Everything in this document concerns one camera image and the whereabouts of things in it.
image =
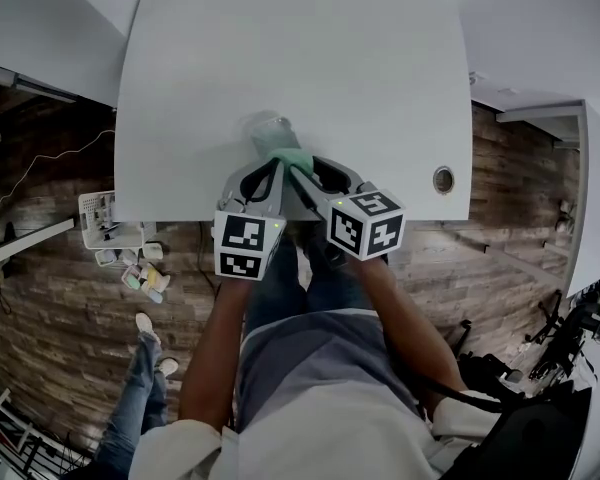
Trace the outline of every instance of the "small container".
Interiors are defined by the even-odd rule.
[[[140,269],[135,265],[131,265],[122,274],[122,282],[132,290],[140,289]]]
[[[102,249],[97,251],[95,256],[99,267],[112,265],[118,259],[118,255],[113,249]]]
[[[163,276],[151,263],[147,263],[147,266],[142,269],[140,277],[146,279],[149,287],[158,293],[165,291],[171,281],[171,276]]]
[[[138,264],[138,255],[131,249],[123,249],[120,253],[120,259],[128,267]]]
[[[153,288],[149,286],[149,282],[145,281],[142,283],[142,287],[140,288],[142,293],[144,293],[147,297],[149,297],[156,304],[160,304],[163,300],[162,294],[155,291]]]
[[[300,149],[298,138],[286,117],[270,117],[260,123],[252,123],[249,135],[260,158],[266,158],[271,151],[280,148]]]
[[[150,242],[142,246],[142,255],[148,260],[161,260],[164,257],[162,246],[158,242]]]

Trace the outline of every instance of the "person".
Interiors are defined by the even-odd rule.
[[[307,291],[287,236],[261,282],[223,279],[184,376],[179,421],[143,436],[132,480],[433,479],[489,433],[497,414],[396,374],[397,359],[485,398],[467,390],[387,263],[348,258],[332,269],[324,243],[323,229],[303,248]]]
[[[162,354],[160,338],[145,313],[136,314],[136,325],[138,346],[128,379],[93,460],[85,467],[66,473],[62,480],[128,478],[140,436],[167,424],[166,378],[178,370],[178,362],[166,358],[156,368]]]

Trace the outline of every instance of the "floor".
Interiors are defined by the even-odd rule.
[[[114,123],[115,114],[100,105],[0,90],[0,196],[36,154],[79,149]],[[524,124],[500,125],[477,106],[473,124],[469,220],[410,223],[402,250],[390,262],[450,343],[460,335],[459,323],[470,319],[464,350],[491,352],[528,371],[540,347],[524,345],[524,335],[542,325],[537,303],[548,300],[553,288],[484,256],[481,244],[561,272],[565,259],[543,251],[542,243],[568,244],[569,237],[556,236],[553,226],[558,201],[576,197],[578,153],[553,150],[547,135]],[[113,141],[107,134],[80,154],[39,159],[0,206],[0,239],[7,222],[21,235],[76,215],[80,194],[113,189]],[[181,370],[169,381],[175,417],[180,380],[213,303],[198,271],[199,250],[202,268],[217,281],[208,224],[163,223],[158,229],[156,240],[167,254],[156,266],[172,275],[161,305],[127,289],[122,267],[98,267],[79,228],[14,257],[3,283],[11,313],[0,311],[0,392],[9,387],[13,406],[62,440],[69,434],[74,447],[93,449],[97,443],[123,385],[138,311],[154,320],[165,355],[180,361]],[[301,266],[306,282],[306,262]]]

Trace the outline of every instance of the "round hole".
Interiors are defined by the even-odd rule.
[[[448,167],[438,167],[433,173],[433,186],[439,194],[451,192],[453,183],[453,173]]]

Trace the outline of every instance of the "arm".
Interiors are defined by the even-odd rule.
[[[456,391],[466,391],[451,348],[398,285],[386,263],[381,258],[359,261],[351,257],[349,263],[378,312],[388,340],[407,369]],[[428,390],[418,394],[430,415],[444,398]]]
[[[242,319],[252,282],[225,279],[180,390],[179,419],[222,431],[229,420],[238,370]]]

